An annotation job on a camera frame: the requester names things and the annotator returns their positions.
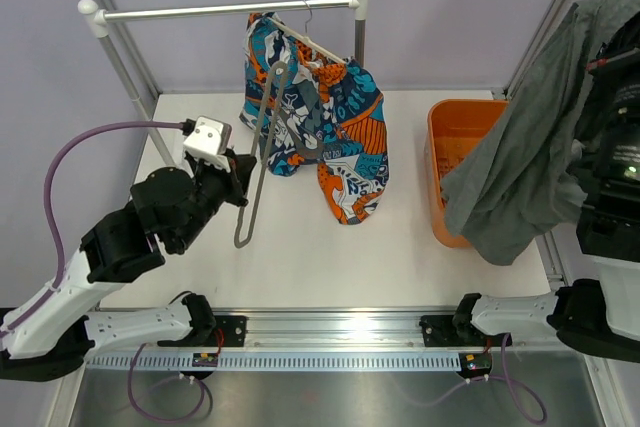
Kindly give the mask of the grey clothes hanger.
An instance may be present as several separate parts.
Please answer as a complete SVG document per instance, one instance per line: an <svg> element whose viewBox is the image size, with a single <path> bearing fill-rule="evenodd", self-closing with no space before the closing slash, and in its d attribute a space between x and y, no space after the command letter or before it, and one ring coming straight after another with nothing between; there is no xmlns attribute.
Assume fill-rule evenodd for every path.
<svg viewBox="0 0 640 427"><path fill-rule="evenodd" d="M239 119L253 132L249 155L256 162L257 185L246 206L240 207L234 231L236 249L246 247L253 238L265 175L272 156L278 116L283 114L282 103L287 82L291 79L290 64L275 61L262 80L249 79L249 63L246 63L244 102Z"/></svg>

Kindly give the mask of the colourful patterned shorts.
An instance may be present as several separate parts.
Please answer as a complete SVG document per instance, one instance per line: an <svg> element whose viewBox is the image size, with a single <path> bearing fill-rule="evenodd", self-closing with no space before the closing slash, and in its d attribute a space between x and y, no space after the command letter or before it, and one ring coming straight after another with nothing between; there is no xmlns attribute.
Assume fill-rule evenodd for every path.
<svg viewBox="0 0 640 427"><path fill-rule="evenodd" d="M315 166L334 217L357 225L373 214L390 177L383 93L356 59L336 62L282 24L274 12L248 17L239 118L261 131L272 174Z"/></svg>

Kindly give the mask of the grey shorts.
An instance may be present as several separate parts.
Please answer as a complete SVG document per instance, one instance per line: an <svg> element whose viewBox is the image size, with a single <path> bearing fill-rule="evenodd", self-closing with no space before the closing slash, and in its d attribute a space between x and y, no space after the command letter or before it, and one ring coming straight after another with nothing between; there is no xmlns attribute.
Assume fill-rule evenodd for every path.
<svg viewBox="0 0 640 427"><path fill-rule="evenodd" d="M568 173L588 115L587 63L639 12L639 0L575 2L489 133L441 182L444 221L487 262L508 266L533 239L575 222L586 197Z"/></svg>

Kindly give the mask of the cream clothes hanger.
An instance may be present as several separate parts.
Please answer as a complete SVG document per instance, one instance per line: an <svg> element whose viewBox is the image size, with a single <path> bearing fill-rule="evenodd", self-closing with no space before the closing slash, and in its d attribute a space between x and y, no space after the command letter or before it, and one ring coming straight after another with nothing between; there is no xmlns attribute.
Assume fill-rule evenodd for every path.
<svg viewBox="0 0 640 427"><path fill-rule="evenodd" d="M274 26L279 28L282 32L284 32L285 34L290 35L294 39L300 41L302 44L304 44L305 46L311 48L312 50L316 51L317 53L323 55L327 59L329 59L329 60L331 60L331 61L333 61L335 63L345 65L346 64L346 60L344 58L341 58L341 57L337 56L336 54L330 52L329 50L325 49L321 45L317 44L308 35L308 24L313 19L313 10L312 10L311 6L309 5L309 3L307 2L307 0L299 0L299 1L301 1L305 5L305 8L309 11L309 18L305 22L305 31L304 31L304 33L299 33L297 31L295 31L291 27L289 27L289 26L285 25L284 23L282 23L280 20L276 19L275 16L271 16L269 18L269 21Z"/></svg>

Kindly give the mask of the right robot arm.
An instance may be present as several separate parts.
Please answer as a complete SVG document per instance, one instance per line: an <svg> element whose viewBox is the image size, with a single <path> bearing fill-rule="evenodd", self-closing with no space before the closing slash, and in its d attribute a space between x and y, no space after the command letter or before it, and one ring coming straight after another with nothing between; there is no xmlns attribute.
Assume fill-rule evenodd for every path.
<svg viewBox="0 0 640 427"><path fill-rule="evenodd" d="M628 20L586 66L593 80L577 125L586 151L572 163L587 197L576 224L597 269L554 293L496 298L469 293L451 324L466 345L555 335L582 354L639 360L639 18Z"/></svg>

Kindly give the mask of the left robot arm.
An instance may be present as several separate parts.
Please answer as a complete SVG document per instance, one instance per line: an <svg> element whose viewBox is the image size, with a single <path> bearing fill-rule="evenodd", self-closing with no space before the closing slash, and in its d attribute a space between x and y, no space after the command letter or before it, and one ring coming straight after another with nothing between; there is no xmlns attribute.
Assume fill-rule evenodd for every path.
<svg viewBox="0 0 640 427"><path fill-rule="evenodd" d="M193 173L175 167L153 171L133 185L125 206L106 215L81 240L57 287L24 322L23 308L4 309L4 380L48 382L66 376L102 351L156 343L192 347L208 343L216 320L205 296L137 312L97 312L106 296L182 255L223 204L247 205L250 154L226 152L228 170L188 160Z"/></svg>

